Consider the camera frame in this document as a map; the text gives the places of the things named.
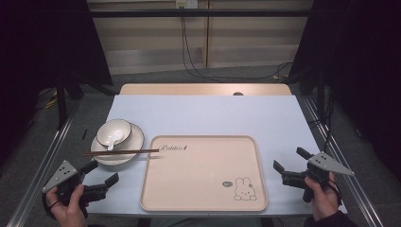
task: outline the wire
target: wire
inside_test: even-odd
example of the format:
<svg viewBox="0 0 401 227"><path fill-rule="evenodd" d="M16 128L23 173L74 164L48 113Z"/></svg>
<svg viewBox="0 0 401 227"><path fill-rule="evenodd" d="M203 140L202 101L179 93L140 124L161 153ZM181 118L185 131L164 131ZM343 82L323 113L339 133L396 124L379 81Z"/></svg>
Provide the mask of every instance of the wire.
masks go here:
<svg viewBox="0 0 401 227"><path fill-rule="evenodd" d="M281 226L284 227L283 221L280 218L277 218L277 219L278 219L278 221L280 221Z"/></svg>
<svg viewBox="0 0 401 227"><path fill-rule="evenodd" d="M258 77L258 78L243 78L243 77L209 77L209 78L219 78L219 79L267 79L267 78L271 78L275 75L277 75L278 72L280 72L281 70L285 69L288 65L292 64L292 62L284 62L281 63L277 66L277 70L269 75L263 76L263 77Z"/></svg>
<svg viewBox="0 0 401 227"><path fill-rule="evenodd" d="M186 71L193 77L196 78L201 78L201 79L210 79L216 82L220 82L222 83L222 81L218 80L218 79L213 79L213 78L208 78L206 76L204 76L203 74L201 74L197 68L194 65L194 62L192 62L192 58L191 58L191 54L189 53L189 46L188 46L188 40L186 39L186 25L185 25L185 19L182 17L181 18L181 26L182 26L182 30L183 30L183 66L185 67ZM186 46L186 52L188 54L189 57L189 61L191 62L192 68L198 73L197 75L192 74L189 69L186 67L186 63L185 63L185 54L184 54L184 50L185 50L185 46Z"/></svg>
<svg viewBox="0 0 401 227"><path fill-rule="evenodd" d="M181 18L181 25L182 25L182 32L183 32L183 66L185 67L185 70L193 77L195 78L200 78L200 79L210 79L216 82L220 82L222 83L223 81L218 80L218 79L249 79L249 80L253 80L253 79L268 79L270 77L273 77L275 75L278 75L283 69L285 69L287 66L292 64L292 61L290 62L284 62L281 63L277 66L276 71L272 74L263 76L263 77L258 77L258 78L244 78L244 77L206 77L205 75L203 75L202 73L200 73L197 68L195 67L194 63L192 62L192 58L191 58L191 54L189 52L189 46L188 46L188 40L186 38L186 25L185 25L185 19L182 17ZM189 71L188 67L186 66L186 62L185 62L185 47L186 47L186 53L189 57L189 61L191 63L192 68L195 70L195 72L197 72L197 75L193 74L192 72Z"/></svg>

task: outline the chopsticks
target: chopsticks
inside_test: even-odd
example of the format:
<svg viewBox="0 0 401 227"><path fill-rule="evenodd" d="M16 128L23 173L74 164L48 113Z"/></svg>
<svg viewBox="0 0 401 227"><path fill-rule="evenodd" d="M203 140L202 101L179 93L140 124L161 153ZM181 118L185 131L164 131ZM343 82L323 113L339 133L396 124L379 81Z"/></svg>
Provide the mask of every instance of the chopsticks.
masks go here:
<svg viewBox="0 0 401 227"><path fill-rule="evenodd" d="M116 154L134 154L134 153L151 153L159 152L158 149L138 149L138 150L114 150L114 151L85 151L83 156L98 156L98 155L116 155Z"/></svg>

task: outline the rabbit cartoon print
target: rabbit cartoon print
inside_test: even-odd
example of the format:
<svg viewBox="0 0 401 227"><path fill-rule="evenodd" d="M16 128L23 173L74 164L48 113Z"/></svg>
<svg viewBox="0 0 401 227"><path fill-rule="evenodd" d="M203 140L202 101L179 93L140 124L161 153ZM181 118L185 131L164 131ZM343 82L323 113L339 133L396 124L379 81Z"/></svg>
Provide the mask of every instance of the rabbit cartoon print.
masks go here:
<svg viewBox="0 0 401 227"><path fill-rule="evenodd" d="M236 201L256 201L251 179L249 178L237 178L235 180L235 196Z"/></svg>

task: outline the white plate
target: white plate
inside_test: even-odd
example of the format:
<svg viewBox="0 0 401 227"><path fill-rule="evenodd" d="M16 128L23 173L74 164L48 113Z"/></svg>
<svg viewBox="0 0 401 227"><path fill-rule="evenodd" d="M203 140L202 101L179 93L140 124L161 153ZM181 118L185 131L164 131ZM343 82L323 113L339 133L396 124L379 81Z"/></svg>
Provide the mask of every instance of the white plate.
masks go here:
<svg viewBox="0 0 401 227"><path fill-rule="evenodd" d="M133 149L141 149L144 145L144 133L142 130L131 123L131 133L132 136L124 141L127 143L123 149L126 150L133 150ZM91 151L107 151L107 147L102 146L96 139L92 141ZM118 154L118 155L101 155L95 156L94 159L105 166L116 166L126 163L127 161L131 160L132 158L136 157L138 154Z"/></svg>

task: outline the white table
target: white table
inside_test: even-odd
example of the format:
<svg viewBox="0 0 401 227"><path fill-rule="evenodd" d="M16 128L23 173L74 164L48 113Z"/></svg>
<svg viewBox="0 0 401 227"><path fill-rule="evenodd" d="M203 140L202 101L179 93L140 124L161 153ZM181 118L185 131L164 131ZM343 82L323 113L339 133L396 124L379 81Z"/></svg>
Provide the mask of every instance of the white table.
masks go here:
<svg viewBox="0 0 401 227"><path fill-rule="evenodd" d="M286 170L304 171L306 160L296 154L302 147L319 149L295 96L152 96L120 95L114 99L108 120L124 118L145 134L143 148L157 135L249 135L257 143L269 204L262 212L148 212L140 205L147 155L122 166L100 166L86 176L85 184L102 183L115 171L120 181L102 201L91 202L93 214L137 217L229 217L310 214L304 190L282 185L273 168L277 160Z"/></svg>

